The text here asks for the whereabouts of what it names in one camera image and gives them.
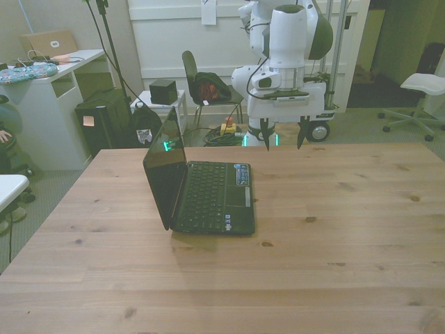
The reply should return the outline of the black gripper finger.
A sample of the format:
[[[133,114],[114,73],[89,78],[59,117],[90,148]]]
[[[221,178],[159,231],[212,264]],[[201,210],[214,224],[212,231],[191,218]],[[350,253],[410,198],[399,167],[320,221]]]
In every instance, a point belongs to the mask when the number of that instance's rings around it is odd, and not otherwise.
[[[274,133],[274,122],[269,123],[268,118],[260,119],[260,130],[267,150],[270,148],[270,136]]]
[[[300,149],[304,139],[306,138],[307,132],[309,130],[310,126],[310,119],[309,116],[302,116],[300,118],[300,122],[298,123],[300,126],[300,131],[298,133],[297,137],[297,148]]]

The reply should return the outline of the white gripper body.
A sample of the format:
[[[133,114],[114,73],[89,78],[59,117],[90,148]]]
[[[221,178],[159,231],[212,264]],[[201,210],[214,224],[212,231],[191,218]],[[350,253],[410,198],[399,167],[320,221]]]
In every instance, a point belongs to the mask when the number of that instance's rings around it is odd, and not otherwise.
[[[326,84],[306,83],[299,88],[306,92],[303,96],[290,96],[289,91],[284,97],[276,100],[263,100],[266,94],[277,93],[277,90],[250,90],[248,97],[249,118],[296,118],[298,116],[317,116],[324,112]]]

